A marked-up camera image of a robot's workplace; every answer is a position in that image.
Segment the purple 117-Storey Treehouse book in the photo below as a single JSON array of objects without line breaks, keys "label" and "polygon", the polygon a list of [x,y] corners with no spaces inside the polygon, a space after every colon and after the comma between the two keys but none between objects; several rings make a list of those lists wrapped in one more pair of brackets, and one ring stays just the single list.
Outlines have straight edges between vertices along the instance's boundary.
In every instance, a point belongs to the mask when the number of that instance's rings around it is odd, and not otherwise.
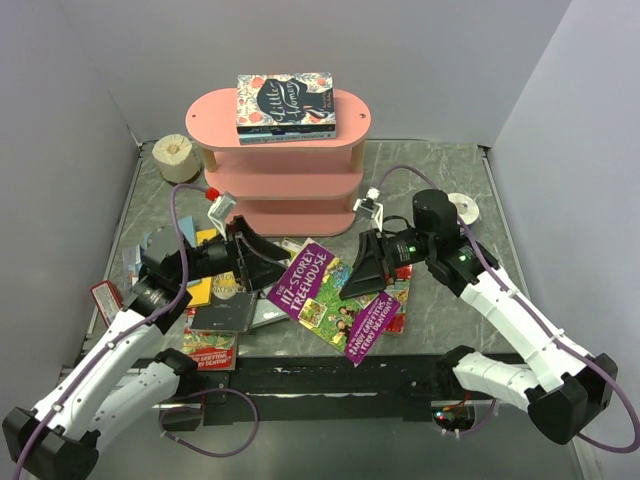
[{"label": "purple 117-Storey Treehouse book", "polygon": [[307,239],[267,294],[267,299],[359,366],[401,307],[381,291],[343,299],[351,267]]}]

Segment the blue 143-Storey Treehouse book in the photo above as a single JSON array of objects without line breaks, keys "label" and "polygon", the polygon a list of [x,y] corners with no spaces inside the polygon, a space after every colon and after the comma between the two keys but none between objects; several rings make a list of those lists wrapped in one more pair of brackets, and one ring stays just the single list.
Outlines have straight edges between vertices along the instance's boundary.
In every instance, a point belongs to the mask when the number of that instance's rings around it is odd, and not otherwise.
[{"label": "blue 143-Storey Treehouse book", "polygon": [[269,143],[288,143],[311,140],[334,139],[335,131],[313,132],[261,132],[238,135],[240,145],[258,145]]}]

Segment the Little Women book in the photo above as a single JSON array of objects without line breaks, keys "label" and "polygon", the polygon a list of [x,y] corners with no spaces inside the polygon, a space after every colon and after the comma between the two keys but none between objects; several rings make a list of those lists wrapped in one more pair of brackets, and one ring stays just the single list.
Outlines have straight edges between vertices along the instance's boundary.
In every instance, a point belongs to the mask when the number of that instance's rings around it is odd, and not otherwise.
[{"label": "Little Women book", "polygon": [[238,133],[311,133],[336,129],[329,72],[240,75],[236,88]]}]

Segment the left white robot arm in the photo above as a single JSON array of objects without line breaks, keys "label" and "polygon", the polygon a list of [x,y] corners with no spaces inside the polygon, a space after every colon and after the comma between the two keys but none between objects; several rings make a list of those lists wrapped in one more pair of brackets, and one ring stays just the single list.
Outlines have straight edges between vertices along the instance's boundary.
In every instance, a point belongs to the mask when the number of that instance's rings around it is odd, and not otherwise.
[{"label": "left white robot arm", "polygon": [[185,312],[188,282],[232,273],[246,290],[262,290],[280,279],[289,257],[241,216],[196,247],[175,227],[152,233],[140,278],[98,343],[34,407],[16,407],[3,420],[18,471],[39,479],[85,479],[106,446],[145,411],[170,398],[191,399],[198,364],[174,348],[159,352],[123,387],[117,384]]}]

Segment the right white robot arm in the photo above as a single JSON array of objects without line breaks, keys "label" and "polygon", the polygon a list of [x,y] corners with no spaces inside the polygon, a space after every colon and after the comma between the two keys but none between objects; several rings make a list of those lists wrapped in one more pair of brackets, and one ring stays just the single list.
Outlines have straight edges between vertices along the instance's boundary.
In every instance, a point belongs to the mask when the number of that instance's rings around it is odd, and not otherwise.
[{"label": "right white robot arm", "polygon": [[608,380],[618,372],[606,354],[591,355],[555,327],[521,295],[500,263],[465,231],[448,195],[422,190],[412,199],[413,219],[405,229],[386,231],[386,216],[372,188],[355,202],[356,214],[372,221],[359,236],[343,299],[377,294],[397,278],[399,268],[424,263],[432,277],[479,312],[522,358],[521,367],[459,346],[439,361],[437,386],[456,399],[480,392],[525,411],[549,440],[573,439],[611,400]]}]

